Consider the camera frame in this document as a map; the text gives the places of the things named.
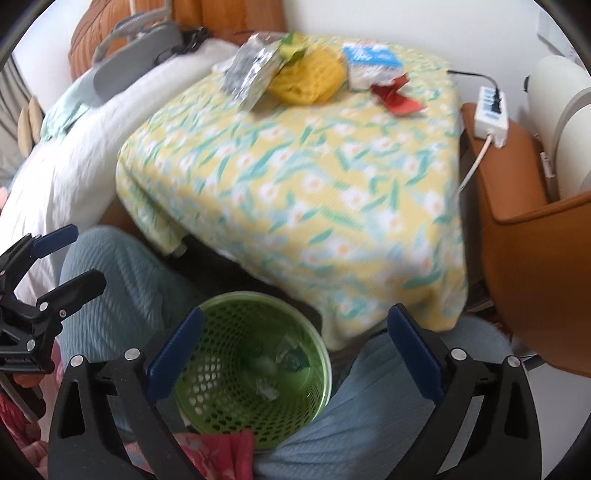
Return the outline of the person left hand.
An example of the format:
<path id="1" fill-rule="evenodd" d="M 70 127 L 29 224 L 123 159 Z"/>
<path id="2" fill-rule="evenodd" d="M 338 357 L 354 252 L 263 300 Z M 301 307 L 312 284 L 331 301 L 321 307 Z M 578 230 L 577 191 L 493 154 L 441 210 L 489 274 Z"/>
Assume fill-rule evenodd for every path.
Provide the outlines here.
<path id="1" fill-rule="evenodd" d="M 44 379 L 45 374 L 42 372 L 37 373 L 13 373 L 12 378 L 16 384 L 22 388 L 34 388 L 37 387 Z"/>

